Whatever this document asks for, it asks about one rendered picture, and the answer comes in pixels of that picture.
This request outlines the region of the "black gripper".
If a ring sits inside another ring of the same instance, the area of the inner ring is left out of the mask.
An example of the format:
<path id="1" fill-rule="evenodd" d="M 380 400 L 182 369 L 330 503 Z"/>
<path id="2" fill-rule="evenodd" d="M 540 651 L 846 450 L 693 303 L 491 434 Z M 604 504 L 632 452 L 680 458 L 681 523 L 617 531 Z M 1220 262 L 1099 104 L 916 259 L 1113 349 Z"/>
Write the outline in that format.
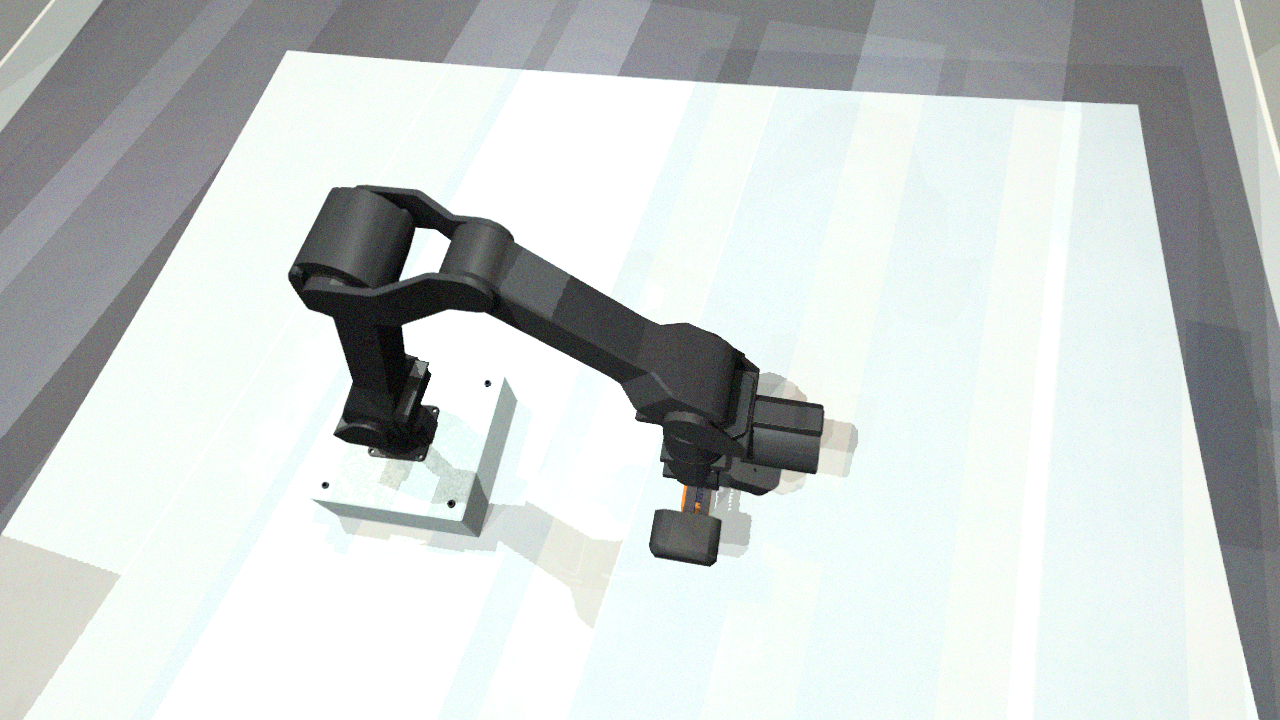
<path id="1" fill-rule="evenodd" d="M 662 477 L 678 480 L 687 486 L 684 511 L 655 509 L 649 550 L 655 559 L 676 562 L 689 562 L 710 568 L 717 562 L 721 539 L 721 519 L 708 515 L 710 489 L 704 487 L 712 470 L 724 471 L 726 455 L 718 455 L 708 462 L 684 462 L 666 446 L 663 437 L 660 462 L 664 462 Z M 699 512 L 695 511 L 698 488 Z"/>

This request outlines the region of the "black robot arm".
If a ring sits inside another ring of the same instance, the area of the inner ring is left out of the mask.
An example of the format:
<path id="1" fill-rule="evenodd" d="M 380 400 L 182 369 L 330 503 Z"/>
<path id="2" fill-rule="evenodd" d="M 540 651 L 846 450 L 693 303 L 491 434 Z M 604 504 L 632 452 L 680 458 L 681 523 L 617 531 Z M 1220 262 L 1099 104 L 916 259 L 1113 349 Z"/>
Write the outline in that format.
<path id="1" fill-rule="evenodd" d="M 438 273 L 399 281 L 416 228 L 451 243 Z M 403 325 L 454 310 L 486 313 L 611 377 L 635 420 L 660 425 L 684 462 L 726 455 L 707 489 L 762 496 L 781 469 L 817 474 L 823 404 L 756 395 L 760 369 L 721 336 L 652 322 L 516 243 L 499 222 L 453 214 L 420 190 L 333 187 L 287 279 L 308 310 L 333 318 L 349 366 L 333 436 L 371 457 L 425 461 L 440 409 L 421 404 L 433 374 L 406 354 Z"/>

